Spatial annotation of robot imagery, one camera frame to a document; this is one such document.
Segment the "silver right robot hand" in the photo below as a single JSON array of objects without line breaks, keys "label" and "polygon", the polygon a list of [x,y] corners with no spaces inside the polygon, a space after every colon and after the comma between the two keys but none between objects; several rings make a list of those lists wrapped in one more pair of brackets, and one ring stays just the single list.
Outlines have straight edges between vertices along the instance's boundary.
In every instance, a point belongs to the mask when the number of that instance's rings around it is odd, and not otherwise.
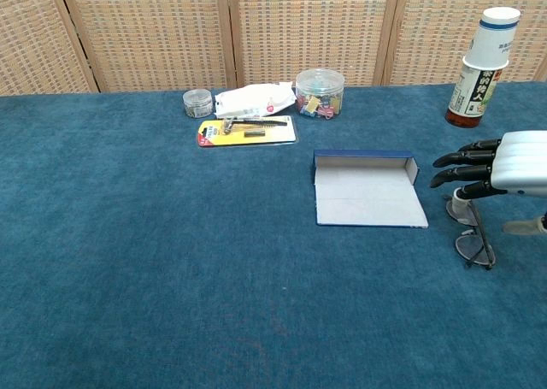
[{"label": "silver right robot hand", "polygon": [[509,132],[499,139],[476,141],[432,165],[443,170],[431,179],[430,187],[466,181],[456,190],[462,200],[504,194],[545,197],[546,131]]}]

